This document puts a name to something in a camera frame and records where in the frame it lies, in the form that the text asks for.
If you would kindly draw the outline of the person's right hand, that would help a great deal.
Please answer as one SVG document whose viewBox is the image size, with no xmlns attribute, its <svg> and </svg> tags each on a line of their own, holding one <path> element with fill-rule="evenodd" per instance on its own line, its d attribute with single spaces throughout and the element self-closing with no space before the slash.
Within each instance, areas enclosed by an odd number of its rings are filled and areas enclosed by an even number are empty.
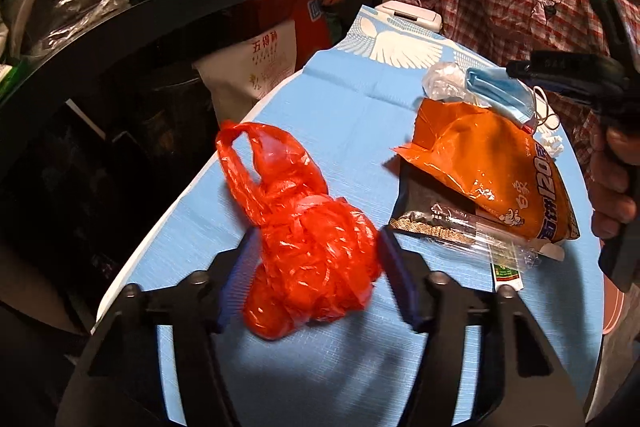
<svg viewBox="0 0 640 427">
<path fill-rule="evenodd" d="M 628 193 L 631 167 L 639 166 L 639 138 L 613 127 L 591 135 L 589 199 L 591 228 L 600 239 L 612 239 L 622 225 L 638 216 L 638 202 Z"/>
</svg>

